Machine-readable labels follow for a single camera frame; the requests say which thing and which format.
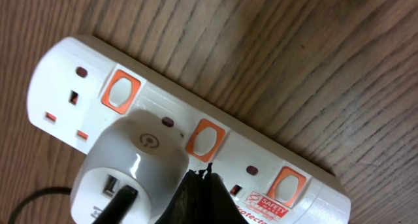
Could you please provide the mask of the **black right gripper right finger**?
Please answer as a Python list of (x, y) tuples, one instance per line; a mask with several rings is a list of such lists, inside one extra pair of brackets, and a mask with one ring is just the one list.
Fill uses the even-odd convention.
[(212, 172), (212, 163), (204, 176), (204, 221), (210, 224), (248, 224), (238, 211), (219, 174)]

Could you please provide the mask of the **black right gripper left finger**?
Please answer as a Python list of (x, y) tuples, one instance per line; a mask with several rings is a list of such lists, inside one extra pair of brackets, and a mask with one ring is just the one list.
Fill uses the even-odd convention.
[(183, 177), (166, 210), (155, 224), (196, 224), (204, 219), (205, 170), (189, 170)]

